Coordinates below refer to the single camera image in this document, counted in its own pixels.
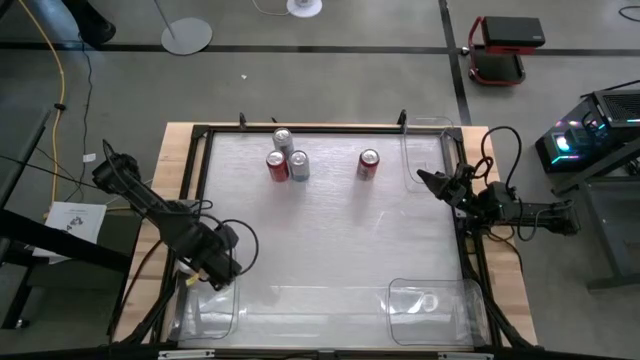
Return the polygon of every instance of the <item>black cable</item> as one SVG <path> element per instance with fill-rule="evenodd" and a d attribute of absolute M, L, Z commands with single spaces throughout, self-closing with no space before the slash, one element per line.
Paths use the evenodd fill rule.
<path fill-rule="evenodd" d="M 129 284 L 129 288 L 127 289 L 127 292 L 122 297 L 122 302 L 120 304 L 120 307 L 118 308 L 118 311 L 113 314 L 113 317 L 111 318 L 111 322 L 109 323 L 109 344 L 113 343 L 113 336 L 115 335 L 116 324 L 120 320 L 120 316 L 122 316 L 122 312 L 124 311 L 124 308 L 127 305 L 127 300 L 129 299 L 129 295 L 131 294 L 131 290 L 133 289 L 133 286 L 135 285 L 136 281 L 140 277 L 140 274 L 142 273 L 142 269 L 147 264 L 147 262 L 151 258 L 151 255 L 153 255 L 153 253 L 156 251 L 158 246 L 160 246 L 160 244 L 162 244 L 162 240 L 158 240 L 151 247 L 151 249 L 149 249 L 147 254 L 142 258 L 140 265 L 138 265 L 138 270 L 136 270 L 135 274 L 133 274 L 133 277 L 131 278 L 131 283 Z"/>
<path fill-rule="evenodd" d="M 625 18 L 627 20 L 640 22 L 640 19 L 633 18 L 633 17 L 631 17 L 631 16 L 629 16 L 629 15 L 624 13 L 624 11 L 628 10 L 628 9 L 640 9 L 640 6 L 638 6 L 638 5 L 625 6 L 623 8 L 620 8 L 620 10 L 618 10 L 618 14 L 620 14 L 620 16 L 622 16 L 623 18 Z"/>
<path fill-rule="evenodd" d="M 202 207 L 202 204 L 207 204 L 209 205 L 209 207 Z M 201 212 L 202 210 L 210 210 L 213 208 L 213 201 L 211 200 L 202 200 L 202 201 L 198 201 L 196 203 L 194 203 L 193 205 L 189 206 L 190 209 L 193 209 L 196 206 L 200 206 L 200 208 L 198 208 L 198 212 Z"/>
<path fill-rule="evenodd" d="M 72 178 L 74 181 L 77 181 L 73 175 L 71 175 L 70 172 L 68 172 L 65 168 L 62 167 L 62 165 L 60 165 L 59 162 L 55 161 L 51 156 L 49 156 L 49 154 L 47 154 L 44 150 L 40 149 L 39 147 L 36 147 L 36 150 L 40 151 L 42 153 L 42 155 L 46 156 L 47 159 L 51 160 L 54 164 L 58 165 L 58 167 L 60 168 L 60 170 L 64 171 L 65 174 L 69 175 L 70 178 Z M 82 186 L 80 186 L 79 183 L 76 183 L 76 190 L 74 192 L 71 193 L 71 195 L 69 195 L 69 197 L 67 197 L 67 199 L 64 202 L 67 202 L 69 200 L 69 198 L 75 194 L 76 192 L 80 191 L 80 193 L 84 196 L 84 191 L 82 191 Z"/>
<path fill-rule="evenodd" d="M 91 76 L 93 75 L 93 67 L 91 66 L 91 58 L 89 58 L 89 55 L 85 51 L 85 42 L 82 39 L 82 36 L 80 36 L 80 34 L 78 34 L 78 39 L 80 39 L 81 41 L 82 54 L 87 59 L 87 66 L 89 67 L 89 75 L 87 76 L 87 82 L 89 83 L 89 91 L 87 92 L 87 103 L 84 106 L 84 115 L 82 116 L 82 124 L 84 126 L 84 131 L 82 134 L 82 156 L 83 156 L 82 173 L 80 174 L 80 180 L 82 180 L 84 179 L 84 173 L 87 170 L 87 163 L 84 162 L 84 155 L 87 154 L 87 131 L 88 131 L 87 116 L 89 115 L 89 106 L 91 106 L 91 94 L 93 93 L 93 82 L 91 81 Z M 82 194 L 80 197 L 80 202 L 83 202 L 83 201 L 84 201 L 84 194 Z"/>
<path fill-rule="evenodd" d="M 614 86 L 611 86 L 611 87 L 608 87 L 608 88 L 604 88 L 604 89 L 600 89 L 600 90 L 597 90 L 597 91 L 615 90 L 615 89 L 619 89 L 621 87 L 625 87 L 625 86 L 629 86 L 629 85 L 633 85 L 633 84 L 637 84 L 637 83 L 640 83 L 640 79 L 639 80 L 629 81 L 629 82 L 622 83 L 622 84 L 619 84 L 619 85 L 614 85 Z M 587 96 L 589 96 L 591 94 L 593 94 L 593 92 L 590 92 L 590 93 L 587 93 L 587 94 L 582 94 L 582 95 L 580 95 L 580 98 L 582 99 L 583 97 L 587 97 Z"/>
<path fill-rule="evenodd" d="M 540 214 L 542 214 L 543 212 L 549 212 L 549 211 L 565 210 L 565 209 L 569 209 L 569 208 L 571 208 L 573 206 L 573 200 L 569 200 L 569 201 L 567 201 L 565 203 L 565 205 L 561 205 L 561 206 L 557 206 L 557 207 L 549 207 L 547 209 L 542 209 L 542 210 L 538 211 L 536 213 L 536 218 L 535 218 L 535 220 L 533 222 L 533 230 L 531 231 L 531 234 L 525 238 L 520 233 L 520 226 L 522 225 L 522 218 L 523 218 L 523 215 L 524 215 L 524 209 L 523 209 L 523 206 L 522 206 L 522 199 L 518 198 L 518 202 L 520 203 L 520 218 L 518 219 L 518 237 L 522 241 L 529 241 L 529 240 L 533 239 L 533 237 L 536 235 L 536 231 L 538 231 L 538 218 L 540 217 Z"/>
<path fill-rule="evenodd" d="M 198 216 L 198 217 L 206 217 L 208 219 L 211 219 L 211 220 L 215 221 L 216 223 L 218 223 L 218 226 L 220 226 L 221 228 L 224 229 L 224 232 L 227 234 L 227 239 L 230 238 L 229 231 L 227 230 L 226 227 L 224 227 L 224 221 L 218 220 L 218 218 L 216 218 L 213 215 L 202 214 L 200 212 L 198 212 L 198 214 L 196 216 Z M 228 274 L 228 277 L 231 278 L 231 277 L 233 277 L 233 246 L 230 246 L 230 244 L 227 244 L 227 245 L 229 246 L 229 259 L 230 259 L 229 260 L 229 271 L 228 271 L 227 274 Z M 216 291 L 222 289 L 221 286 L 216 286 L 216 285 L 212 285 L 212 286 L 213 286 L 213 289 L 216 290 Z"/>
<path fill-rule="evenodd" d="M 486 165 L 486 169 L 484 170 L 484 172 L 481 175 L 476 175 L 476 173 L 478 172 L 478 169 L 480 169 L 480 166 L 482 164 Z M 485 186 L 489 186 L 489 172 L 491 171 L 491 168 L 493 167 L 493 158 L 491 156 L 485 156 L 482 159 L 480 159 L 480 161 L 478 161 L 478 163 L 476 164 L 474 170 L 473 170 L 473 178 L 474 179 L 480 179 L 480 178 L 484 178 L 484 185 Z"/>
<path fill-rule="evenodd" d="M 222 221 L 223 224 L 229 223 L 229 222 L 234 222 L 234 223 L 238 223 L 240 225 L 243 225 L 244 227 L 246 227 L 247 229 L 249 229 L 249 231 L 251 231 L 251 235 L 253 235 L 253 240 L 256 243 L 256 251 L 253 254 L 253 259 L 251 260 L 251 263 L 249 263 L 249 265 L 242 270 L 238 276 L 240 275 L 244 275 L 245 273 L 247 273 L 249 270 L 251 270 L 251 268 L 253 267 L 253 265 L 255 265 L 256 260 L 258 260 L 258 254 L 260 253 L 260 241 L 258 240 L 258 235 L 256 235 L 256 232 L 253 230 L 253 228 L 251 226 L 249 226 L 249 224 L 247 224 L 244 221 L 241 220 L 237 220 L 237 219 L 227 219 Z"/>
<path fill-rule="evenodd" d="M 511 167 L 511 171 L 509 171 L 509 175 L 507 176 L 507 181 L 505 182 L 505 187 L 507 188 L 507 192 L 511 193 L 511 188 L 509 187 L 509 184 L 511 183 L 511 177 L 513 176 L 513 172 L 516 170 L 516 167 L 518 166 L 518 162 L 520 161 L 520 155 L 522 154 L 522 139 L 520 138 L 520 134 L 518 134 L 518 132 L 514 128 L 512 128 L 511 126 L 496 126 L 493 129 L 490 129 L 489 131 L 487 131 L 482 137 L 482 141 L 480 141 L 480 152 L 482 153 L 482 159 L 480 160 L 480 162 L 478 162 L 478 164 L 481 164 L 482 160 L 484 159 L 491 159 L 491 166 L 493 166 L 493 162 L 494 162 L 493 158 L 490 156 L 487 156 L 484 149 L 484 143 L 492 132 L 495 132 L 498 130 L 511 131 L 513 135 L 516 136 L 516 140 L 518 141 L 518 153 L 516 154 L 516 159 L 513 162 L 513 166 Z M 487 164 L 487 170 L 485 171 L 486 173 L 485 182 L 487 181 L 486 178 L 489 176 L 489 170 L 490 170 L 490 166 L 488 166 Z"/>
<path fill-rule="evenodd" d="M 511 235 L 507 236 L 506 238 L 503 238 L 494 234 L 489 229 L 486 230 L 485 235 L 487 235 L 487 238 L 489 238 L 489 240 L 491 241 L 505 243 L 509 245 L 509 247 L 513 250 L 513 252 L 516 253 L 516 255 L 518 256 L 518 263 L 520 264 L 520 272 L 524 273 L 524 269 L 522 267 L 522 256 L 520 256 L 520 251 L 518 251 L 518 249 L 512 243 L 509 242 L 509 240 L 511 240 L 516 234 L 516 231 L 513 229 L 513 226 L 510 226 L 510 228 L 511 228 Z"/>
<path fill-rule="evenodd" d="M 4 155 L 0 155 L 0 158 L 5 159 L 5 160 L 9 160 L 9 161 L 13 161 L 14 163 L 17 163 L 17 164 L 20 164 L 20 165 L 24 165 L 24 166 L 27 166 L 27 167 L 30 167 L 30 168 L 38 169 L 40 171 L 44 171 L 44 172 L 46 172 L 48 174 L 55 175 L 55 176 L 57 176 L 57 177 L 59 177 L 61 179 L 65 179 L 67 181 L 71 181 L 72 183 L 75 183 L 75 184 L 80 184 L 80 185 L 84 185 L 86 187 L 90 187 L 92 189 L 100 190 L 100 188 L 97 187 L 97 186 L 90 185 L 90 184 L 87 184 L 87 183 L 83 183 L 82 181 L 78 181 L 78 180 L 75 180 L 75 179 L 72 179 L 72 178 L 68 178 L 68 177 L 60 175 L 60 174 L 56 174 L 53 171 L 49 171 L 49 170 L 47 170 L 45 168 L 41 168 L 40 166 L 31 165 L 31 164 L 28 164 L 28 163 L 26 163 L 24 161 L 16 160 L 14 158 L 10 158 L 10 157 L 4 156 Z"/>

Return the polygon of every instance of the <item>black stand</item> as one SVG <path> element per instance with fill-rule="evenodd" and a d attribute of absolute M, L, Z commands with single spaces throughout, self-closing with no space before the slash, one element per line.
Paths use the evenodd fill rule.
<path fill-rule="evenodd" d="M 0 264 L 11 263 L 27 268 L 2 321 L 2 329 L 16 329 L 27 325 L 20 319 L 20 315 L 31 293 L 31 287 L 27 284 L 29 275 L 35 265 L 46 262 L 44 258 L 32 256 L 31 251 L 25 250 L 22 244 L 33 245 L 124 274 L 129 271 L 131 262 L 129 257 L 119 252 L 49 228 L 10 211 L 0 210 Z"/>
<path fill-rule="evenodd" d="M 613 277 L 591 281 L 589 290 L 604 290 L 627 285 L 639 285 L 640 273 L 632 267 L 626 244 L 626 238 L 635 237 L 629 231 L 635 220 L 625 221 L 625 214 L 631 209 L 624 203 L 633 198 L 640 187 L 640 179 L 634 177 L 599 177 L 619 168 L 623 164 L 640 156 L 640 137 L 627 143 L 622 148 L 610 153 L 595 164 L 571 176 L 555 186 L 551 191 L 556 195 L 578 189 L 589 212 L 590 222 L 596 230 L 602 248 L 607 256 Z M 609 199 L 616 204 L 596 199 Z"/>
<path fill-rule="evenodd" d="M 129 271 L 130 259 L 117 251 L 92 244 L 61 230 L 39 224 L 8 210 L 0 210 L 0 237 L 53 251 L 121 273 Z"/>

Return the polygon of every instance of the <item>yellow cable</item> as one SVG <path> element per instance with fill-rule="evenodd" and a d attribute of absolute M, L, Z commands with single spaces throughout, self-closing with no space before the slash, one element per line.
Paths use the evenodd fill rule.
<path fill-rule="evenodd" d="M 60 63 L 60 58 L 58 57 L 58 53 L 56 52 L 56 49 L 53 48 L 53 45 L 51 44 L 51 41 L 49 41 L 47 34 L 45 34 L 44 30 L 42 30 L 42 26 L 40 26 L 40 23 L 38 22 L 38 20 L 36 20 L 36 18 L 33 16 L 31 11 L 29 11 L 29 8 L 27 7 L 27 5 L 25 5 L 22 0 L 18 0 L 18 1 L 20 2 L 20 5 L 22 5 L 22 8 L 24 8 L 24 11 L 27 13 L 27 15 L 29 15 L 29 17 L 31 18 L 31 21 L 33 21 L 33 23 L 36 25 L 36 27 L 38 28 L 38 31 L 40 31 L 40 34 L 44 38 L 44 41 L 46 41 L 47 45 L 49 45 L 49 49 L 51 49 L 51 52 L 53 53 L 53 57 L 56 59 L 56 63 L 58 64 L 58 71 L 60 72 L 60 101 L 58 101 L 58 103 L 64 104 L 64 93 L 65 93 L 64 70 L 62 69 L 62 63 Z M 58 190 L 58 146 L 56 144 L 56 138 L 58 133 L 58 122 L 60 121 L 61 116 L 62 116 L 62 110 L 58 109 L 56 112 L 56 119 L 53 122 L 53 133 L 51 135 L 51 142 L 53 147 L 53 174 L 54 174 L 52 187 L 51 187 L 51 205 L 53 205 L 53 202 L 56 201 L 56 192 Z"/>

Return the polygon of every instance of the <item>white paper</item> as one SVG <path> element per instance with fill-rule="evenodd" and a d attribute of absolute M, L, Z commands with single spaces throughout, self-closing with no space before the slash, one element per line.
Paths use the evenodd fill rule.
<path fill-rule="evenodd" d="M 96 160 L 96 154 L 85 154 L 82 155 L 82 162 L 93 162 Z"/>
<path fill-rule="evenodd" d="M 54 202 L 45 225 L 66 231 L 82 240 L 96 244 L 106 212 L 106 205 Z M 50 258 L 50 263 L 67 259 L 64 256 L 39 248 L 35 249 L 33 256 L 48 257 Z"/>

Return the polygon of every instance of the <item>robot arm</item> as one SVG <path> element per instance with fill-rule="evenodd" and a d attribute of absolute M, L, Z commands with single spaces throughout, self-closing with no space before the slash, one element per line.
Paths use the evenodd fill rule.
<path fill-rule="evenodd" d="M 543 227 L 563 235 L 574 235 L 580 230 L 570 202 L 523 203 L 516 199 L 512 189 L 498 181 L 475 195 L 471 187 L 474 173 L 469 164 L 458 164 L 453 177 L 418 170 L 418 176 L 437 199 L 464 211 L 474 225 Z"/>
<path fill-rule="evenodd" d="M 93 182 L 109 194 L 118 194 L 160 231 L 160 238 L 176 257 L 195 272 L 208 277 L 214 289 L 229 285 L 241 266 L 227 252 L 238 236 L 228 225 L 218 223 L 211 230 L 180 202 L 165 201 L 140 181 L 136 160 L 114 153 L 104 143 L 107 160 L 93 171 Z"/>

